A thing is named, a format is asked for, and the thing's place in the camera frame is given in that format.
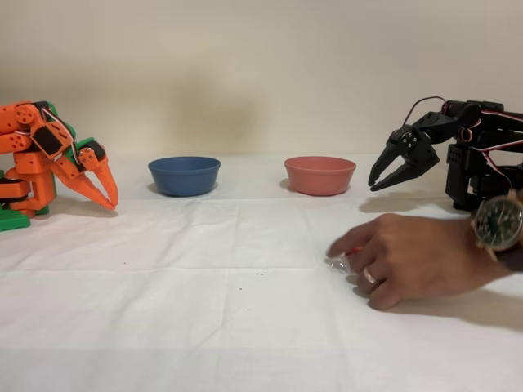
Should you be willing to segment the person's hand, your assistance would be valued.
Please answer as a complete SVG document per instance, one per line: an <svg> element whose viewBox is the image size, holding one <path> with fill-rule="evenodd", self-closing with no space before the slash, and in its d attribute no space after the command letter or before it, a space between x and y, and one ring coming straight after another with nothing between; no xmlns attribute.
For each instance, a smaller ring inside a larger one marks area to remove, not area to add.
<svg viewBox="0 0 523 392"><path fill-rule="evenodd" d="M468 220L385 214L338 238L328 257L347 254L358 288L376 310L405 300L450 296L480 282Z"/></svg>

